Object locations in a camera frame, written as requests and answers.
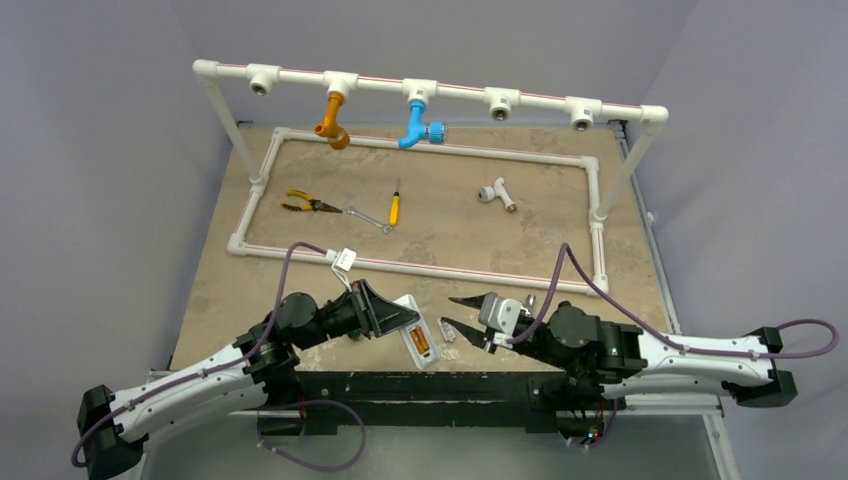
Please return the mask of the white remote control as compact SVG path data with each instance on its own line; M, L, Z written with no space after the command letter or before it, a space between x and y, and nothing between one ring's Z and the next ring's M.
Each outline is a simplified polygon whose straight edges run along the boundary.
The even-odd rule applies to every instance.
M417 314L416 320L398 330L416 368L426 370L437 364L441 360L441 350L414 297L406 294L396 298L394 303Z

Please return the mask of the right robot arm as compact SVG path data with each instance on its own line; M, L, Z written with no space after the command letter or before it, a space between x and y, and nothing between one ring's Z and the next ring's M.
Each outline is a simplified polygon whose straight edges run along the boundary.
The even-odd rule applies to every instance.
M446 321L470 344L490 354L504 348L560 370L560 377L529 390L563 409L595 409L627 395L669 393L729 396L739 406L775 408L798 395L792 373L779 369L770 357L782 345L774 328L706 339L709 346L729 347L728 357L699 354L672 348L671 336L658 339L640 327L603 320L563 301L518 343L516 337L533 322L519 301L494 292L454 301L479 312L477 327Z

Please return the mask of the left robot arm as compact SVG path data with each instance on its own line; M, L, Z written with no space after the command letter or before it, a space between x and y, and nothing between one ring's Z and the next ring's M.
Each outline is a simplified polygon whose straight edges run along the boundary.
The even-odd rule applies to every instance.
M297 355L358 330L382 337L421 318L414 298L388 300L365 280L318 305L295 292L259 324L205 360L145 385L86 391L77 416L80 433L72 463L91 479L111 479L139 464L145 445L193 421L237 409L299 407L306 392Z

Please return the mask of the white battery compartment cover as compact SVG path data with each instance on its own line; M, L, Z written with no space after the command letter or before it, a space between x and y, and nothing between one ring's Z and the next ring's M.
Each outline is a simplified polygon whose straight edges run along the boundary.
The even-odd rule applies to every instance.
M456 340L456 334L453 327L445 320L440 319L438 325L445 342L453 343Z

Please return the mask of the orange battery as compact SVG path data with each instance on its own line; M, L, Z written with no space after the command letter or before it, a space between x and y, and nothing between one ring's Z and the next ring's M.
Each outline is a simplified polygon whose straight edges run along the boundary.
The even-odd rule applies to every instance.
M418 332L418 338L419 338L420 346L421 346L421 349L422 349L422 352L420 353L420 355L427 356L429 354L429 351L430 351L430 345L429 345L429 342L427 340L427 337L426 337L422 328L417 327L414 330L416 330Z
M412 342L413 342L413 345L415 347L416 352L418 354L420 354L422 352L422 349L421 349L420 341L419 341L419 338L418 338L418 332L416 330L410 330L409 335L410 335L410 338L412 339Z

